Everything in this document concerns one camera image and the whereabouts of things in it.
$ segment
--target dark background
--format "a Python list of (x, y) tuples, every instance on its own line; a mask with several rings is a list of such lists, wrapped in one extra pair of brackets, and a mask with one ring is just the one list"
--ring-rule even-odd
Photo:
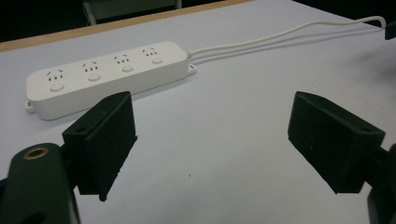
[(382, 16), (387, 23), (396, 21), (396, 7), (390, 0), (293, 0), (352, 20)]
[[(218, 1), (220, 0), (183, 0), (183, 7), (192, 7)], [(98, 23), (173, 9), (173, 7), (158, 8), (98, 21)], [(35, 35), (45, 35), (84, 26), (87, 26), (87, 19), (82, 9), (82, 0), (3, 0), (0, 6), (0, 42)]]

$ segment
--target white cable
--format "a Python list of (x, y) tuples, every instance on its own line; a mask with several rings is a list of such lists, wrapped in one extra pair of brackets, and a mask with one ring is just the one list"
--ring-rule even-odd
[(90, 2), (84, 2), (83, 6), (84, 6), (85, 12), (86, 12), (86, 14), (88, 16), (88, 20), (90, 21), (90, 25), (96, 25), (96, 19), (93, 16)]
[(85, 10), (84, 3), (82, 3), (82, 11), (84, 12), (85, 20), (87, 20), (87, 25), (86, 26), (89, 26), (90, 25), (90, 20), (88, 19), (88, 15), (87, 15), (87, 11)]
[(337, 21), (312, 21), (309, 23), (305, 23), (303, 25), (297, 26), (295, 28), (289, 29), (287, 31), (278, 33), (276, 35), (269, 35), (267, 37), (262, 37), (262, 38), (258, 38), (258, 39), (254, 39), (254, 40), (250, 40), (250, 41), (246, 41), (246, 42), (242, 42), (242, 43), (237, 43), (237, 44), (231, 44), (231, 45), (222, 45), (222, 46), (214, 46), (214, 47), (210, 47), (210, 48), (204, 48), (204, 49), (196, 49), (196, 50), (192, 50), (192, 51), (187, 51), (187, 54), (189, 55), (189, 58), (191, 58), (192, 56), (196, 55), (196, 54), (200, 54), (200, 53), (204, 53), (204, 52), (208, 52), (208, 51), (213, 51), (213, 50), (221, 50), (221, 49), (234, 49), (234, 48), (240, 48), (240, 47), (244, 47), (247, 45), (253, 45), (253, 44), (257, 44), (263, 41), (267, 41), (270, 39), (274, 39), (274, 38), (278, 38), (282, 35), (288, 35), (292, 32), (301, 30), (307, 26), (310, 25), (315, 25), (315, 24), (322, 24), (322, 25), (339, 25), (339, 26), (343, 26), (343, 25), (352, 25), (352, 24), (356, 24), (356, 23), (360, 23), (360, 22), (366, 22), (366, 21), (379, 21), (381, 22), (381, 28), (384, 29), (385, 26), (387, 25), (384, 18), (379, 17), (379, 16), (373, 16), (373, 17), (367, 17), (367, 18), (363, 18), (363, 19), (359, 19), (359, 20), (355, 20), (355, 21), (347, 21), (347, 22), (337, 22)]
[(175, 0), (175, 5), (177, 9), (183, 8), (182, 0)]

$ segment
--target white power strip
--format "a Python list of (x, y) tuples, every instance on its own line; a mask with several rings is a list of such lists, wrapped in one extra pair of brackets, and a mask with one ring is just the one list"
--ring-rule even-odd
[(26, 81), (25, 108), (57, 119), (91, 108), (108, 95), (135, 94), (195, 73), (185, 50), (172, 42), (129, 49), (40, 70)]

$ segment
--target electrical outlet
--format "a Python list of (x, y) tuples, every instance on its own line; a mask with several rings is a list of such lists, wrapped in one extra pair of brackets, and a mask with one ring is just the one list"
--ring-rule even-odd
[(173, 42), (40, 70), (26, 80), (25, 108), (57, 119), (91, 108), (108, 95), (135, 94), (193, 74), (185, 50)]

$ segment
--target table surface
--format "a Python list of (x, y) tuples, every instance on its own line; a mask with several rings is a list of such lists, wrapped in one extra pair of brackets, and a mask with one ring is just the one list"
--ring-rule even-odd
[[(348, 21), (256, 0), (0, 53), (0, 178), (34, 144), (63, 143), (83, 112), (23, 109), (34, 71), (170, 40), (191, 50)], [(288, 140), (294, 93), (324, 96), (396, 142), (396, 41), (367, 24), (312, 26), (244, 50), (198, 55), (195, 75), (133, 95), (139, 136), (105, 203), (76, 190), (82, 223), (369, 223), (366, 198), (335, 195)]]

